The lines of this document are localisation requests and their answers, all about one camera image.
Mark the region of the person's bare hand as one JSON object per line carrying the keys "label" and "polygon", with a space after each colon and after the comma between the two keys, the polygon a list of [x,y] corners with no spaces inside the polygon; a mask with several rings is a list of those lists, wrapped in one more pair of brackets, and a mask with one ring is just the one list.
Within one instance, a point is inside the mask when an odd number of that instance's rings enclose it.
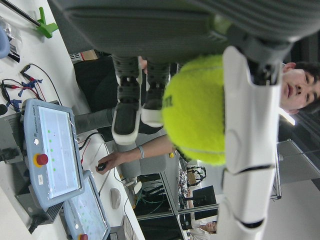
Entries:
{"label": "person's bare hand", "polygon": [[103,158],[101,158],[97,166],[95,167],[95,170],[103,175],[107,171],[111,170],[114,167],[117,167],[119,164],[122,163],[122,156],[119,152],[113,152]]}

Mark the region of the grey and white robot hand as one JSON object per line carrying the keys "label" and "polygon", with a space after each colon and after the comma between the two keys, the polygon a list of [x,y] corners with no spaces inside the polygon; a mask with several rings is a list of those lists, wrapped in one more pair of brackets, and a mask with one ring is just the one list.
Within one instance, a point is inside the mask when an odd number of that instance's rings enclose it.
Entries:
{"label": "grey and white robot hand", "polygon": [[317,0],[56,0],[112,55],[112,135],[164,127],[186,156],[224,164],[220,240],[260,240],[275,177],[283,60],[320,28]]}

